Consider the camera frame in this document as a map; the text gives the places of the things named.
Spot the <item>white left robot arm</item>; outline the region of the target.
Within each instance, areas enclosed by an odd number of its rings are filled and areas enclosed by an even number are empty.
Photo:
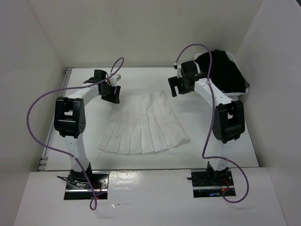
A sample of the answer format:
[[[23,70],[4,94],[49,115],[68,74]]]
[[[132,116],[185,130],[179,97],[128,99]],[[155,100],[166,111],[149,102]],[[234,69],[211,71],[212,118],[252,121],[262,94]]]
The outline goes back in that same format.
[[[83,188],[93,184],[91,164],[83,143],[83,132],[87,126],[85,106],[95,97],[118,104],[121,86],[120,74],[109,75],[103,70],[94,70],[94,76],[84,81],[83,87],[67,97],[58,97],[55,102],[54,128],[63,138],[71,155],[70,183]]]

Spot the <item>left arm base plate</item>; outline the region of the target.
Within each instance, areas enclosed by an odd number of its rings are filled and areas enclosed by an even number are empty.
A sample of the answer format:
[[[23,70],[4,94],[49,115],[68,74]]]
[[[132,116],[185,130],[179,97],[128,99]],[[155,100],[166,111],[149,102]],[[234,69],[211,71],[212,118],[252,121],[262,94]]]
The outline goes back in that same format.
[[[64,200],[91,200],[93,193],[88,182],[71,182],[66,178]],[[98,200],[106,200],[108,197],[109,172],[93,171],[92,187]]]

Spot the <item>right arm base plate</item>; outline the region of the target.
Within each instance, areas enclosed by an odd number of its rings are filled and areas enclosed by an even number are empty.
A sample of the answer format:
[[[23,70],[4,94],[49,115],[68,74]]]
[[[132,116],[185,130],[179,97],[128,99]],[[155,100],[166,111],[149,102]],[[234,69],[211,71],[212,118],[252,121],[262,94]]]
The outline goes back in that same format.
[[[205,169],[192,169],[191,175],[187,177],[192,183],[193,197],[222,197],[236,196],[232,173],[229,170],[221,178],[210,179]]]

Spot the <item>white skirt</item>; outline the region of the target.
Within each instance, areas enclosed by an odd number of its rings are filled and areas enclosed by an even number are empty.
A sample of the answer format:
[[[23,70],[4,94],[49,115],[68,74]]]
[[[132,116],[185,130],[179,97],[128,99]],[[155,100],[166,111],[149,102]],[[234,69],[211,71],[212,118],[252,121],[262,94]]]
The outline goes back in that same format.
[[[165,91],[125,93],[113,106],[99,150],[120,155],[146,155],[189,142]]]

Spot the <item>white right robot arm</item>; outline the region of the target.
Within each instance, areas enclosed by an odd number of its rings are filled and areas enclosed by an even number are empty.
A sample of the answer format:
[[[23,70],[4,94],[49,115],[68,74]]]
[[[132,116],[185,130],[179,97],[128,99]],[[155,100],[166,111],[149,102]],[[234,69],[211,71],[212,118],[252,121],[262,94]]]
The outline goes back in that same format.
[[[168,79],[172,96],[190,92],[199,94],[212,108],[208,134],[220,142],[212,155],[202,154],[208,160],[205,175],[192,177],[191,180],[202,186],[217,186],[227,178],[234,143],[245,131],[243,104],[219,90],[193,60],[175,63],[174,69],[177,75]]]

